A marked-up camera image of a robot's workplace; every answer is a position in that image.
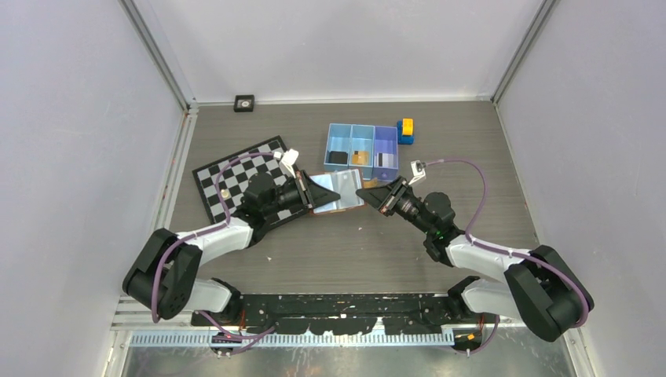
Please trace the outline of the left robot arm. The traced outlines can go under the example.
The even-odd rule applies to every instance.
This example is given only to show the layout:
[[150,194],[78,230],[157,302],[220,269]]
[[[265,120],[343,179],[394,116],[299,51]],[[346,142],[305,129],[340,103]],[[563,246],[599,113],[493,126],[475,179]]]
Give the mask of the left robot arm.
[[210,312],[220,324],[234,324],[241,313],[239,292],[218,278],[198,278],[200,266],[254,246],[276,227],[273,218],[282,210],[304,215],[339,198],[304,170],[282,185],[267,173],[256,174],[224,222],[191,232],[154,231],[126,274],[123,292],[150,309],[154,321],[198,310]]

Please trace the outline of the brown leather card holder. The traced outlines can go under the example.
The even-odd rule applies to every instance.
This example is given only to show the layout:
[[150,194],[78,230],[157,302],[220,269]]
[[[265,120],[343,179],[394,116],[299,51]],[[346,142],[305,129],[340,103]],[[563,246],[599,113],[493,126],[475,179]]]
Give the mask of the brown leather card holder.
[[314,214],[329,214],[363,207],[366,203],[356,195],[356,191],[379,185],[377,178],[365,180],[362,172],[356,168],[312,175],[311,178],[319,186],[340,195],[338,200],[314,209]]

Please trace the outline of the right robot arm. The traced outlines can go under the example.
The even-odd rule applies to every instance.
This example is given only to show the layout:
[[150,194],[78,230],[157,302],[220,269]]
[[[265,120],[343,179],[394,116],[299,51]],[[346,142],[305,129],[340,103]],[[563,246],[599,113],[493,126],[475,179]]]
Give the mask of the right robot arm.
[[435,261],[480,273],[480,279],[450,290],[451,317],[468,322],[478,313],[521,320],[540,339],[553,342],[587,321],[594,299],[562,256],[547,245],[533,250],[484,243],[455,224],[455,211],[443,192],[418,197],[403,178],[360,188],[358,197],[384,216],[398,215],[425,235]]

